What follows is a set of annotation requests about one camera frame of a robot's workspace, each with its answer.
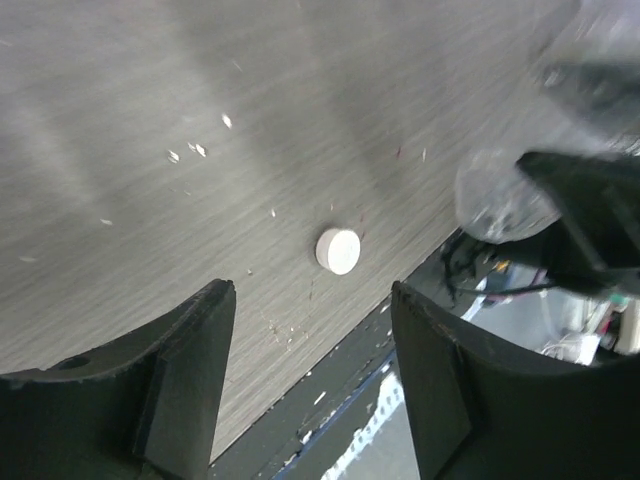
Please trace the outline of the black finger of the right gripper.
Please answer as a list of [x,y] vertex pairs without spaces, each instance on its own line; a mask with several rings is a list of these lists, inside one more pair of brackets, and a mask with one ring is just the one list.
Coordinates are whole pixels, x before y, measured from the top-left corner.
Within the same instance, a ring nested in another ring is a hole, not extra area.
[[516,167],[560,215],[536,236],[540,263],[557,286],[639,286],[637,157],[528,152]]

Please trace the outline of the clear plastic bottle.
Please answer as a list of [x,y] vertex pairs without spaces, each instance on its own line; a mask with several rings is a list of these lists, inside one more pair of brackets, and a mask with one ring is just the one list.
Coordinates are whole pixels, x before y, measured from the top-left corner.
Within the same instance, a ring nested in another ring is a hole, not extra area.
[[537,19],[525,73],[460,162],[455,213],[481,241],[529,238],[559,219],[522,174],[529,151],[639,154],[639,4],[560,1]]

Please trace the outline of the white bottle cap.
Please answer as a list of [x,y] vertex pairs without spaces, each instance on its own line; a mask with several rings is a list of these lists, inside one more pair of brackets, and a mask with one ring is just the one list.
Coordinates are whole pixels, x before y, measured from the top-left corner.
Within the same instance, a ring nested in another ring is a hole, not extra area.
[[318,238],[315,256],[319,265],[335,275],[346,275],[358,263],[361,241],[350,229],[329,228]]

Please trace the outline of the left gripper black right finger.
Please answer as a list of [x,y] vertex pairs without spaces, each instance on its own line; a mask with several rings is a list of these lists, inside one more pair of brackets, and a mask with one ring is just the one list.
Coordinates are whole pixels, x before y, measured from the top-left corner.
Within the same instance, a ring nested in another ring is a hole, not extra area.
[[510,343],[411,286],[392,325],[424,479],[635,479],[639,360],[596,367]]

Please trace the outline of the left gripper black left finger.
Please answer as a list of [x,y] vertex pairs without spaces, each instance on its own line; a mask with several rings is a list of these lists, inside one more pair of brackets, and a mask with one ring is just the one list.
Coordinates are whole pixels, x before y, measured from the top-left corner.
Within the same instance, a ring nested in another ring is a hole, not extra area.
[[1,378],[5,479],[203,479],[236,311],[216,279],[170,312],[46,370]]

